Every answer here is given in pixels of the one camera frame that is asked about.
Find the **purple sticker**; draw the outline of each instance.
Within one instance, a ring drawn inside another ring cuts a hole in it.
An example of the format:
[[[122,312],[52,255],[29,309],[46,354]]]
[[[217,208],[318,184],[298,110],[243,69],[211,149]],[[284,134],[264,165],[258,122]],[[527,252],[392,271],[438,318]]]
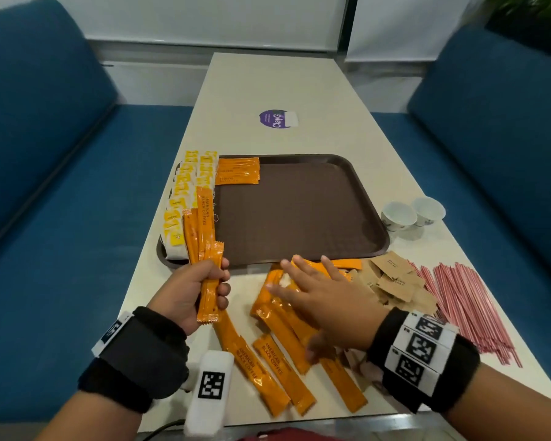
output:
[[[261,123],[271,128],[290,128],[286,126],[285,110],[267,110],[259,115]]]

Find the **white espresso cup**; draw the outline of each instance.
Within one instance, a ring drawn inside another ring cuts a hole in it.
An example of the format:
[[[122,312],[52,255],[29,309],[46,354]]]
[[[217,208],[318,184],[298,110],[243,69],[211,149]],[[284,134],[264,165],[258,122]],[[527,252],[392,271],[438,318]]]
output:
[[[447,212],[445,207],[436,199],[428,196],[421,196],[412,202],[412,208],[417,213],[416,226],[426,226],[433,224],[437,220],[442,220]]]
[[[417,221],[417,213],[407,204],[392,201],[382,209],[382,222],[390,232],[403,230]]]

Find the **brown tray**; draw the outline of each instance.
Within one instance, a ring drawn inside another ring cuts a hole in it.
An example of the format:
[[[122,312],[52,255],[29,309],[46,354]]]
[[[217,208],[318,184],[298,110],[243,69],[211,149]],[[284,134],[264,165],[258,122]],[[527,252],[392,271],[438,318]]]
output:
[[[216,239],[232,266],[309,260],[370,258],[384,253],[389,236],[349,161],[336,155],[259,156],[257,185],[216,186]],[[157,255],[169,267],[161,240]]]

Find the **cable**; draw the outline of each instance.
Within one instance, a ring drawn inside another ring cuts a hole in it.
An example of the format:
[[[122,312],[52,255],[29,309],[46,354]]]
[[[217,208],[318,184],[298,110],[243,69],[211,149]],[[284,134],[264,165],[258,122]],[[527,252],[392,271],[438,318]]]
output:
[[[186,423],[185,419],[178,419],[177,421],[169,422],[164,426],[159,427],[157,430],[154,430],[153,432],[149,433],[149,435],[143,438],[143,441],[149,441],[154,436],[159,435],[163,430],[169,429],[170,427],[174,427],[174,426],[183,426],[185,423]]]

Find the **sofa backrest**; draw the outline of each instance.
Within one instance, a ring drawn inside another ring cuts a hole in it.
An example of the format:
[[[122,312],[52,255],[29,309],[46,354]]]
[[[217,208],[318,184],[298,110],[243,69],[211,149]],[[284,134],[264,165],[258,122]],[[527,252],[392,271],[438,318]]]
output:
[[[0,232],[116,98],[59,2],[0,10]]]
[[[551,57],[462,28],[409,110],[551,268]]]

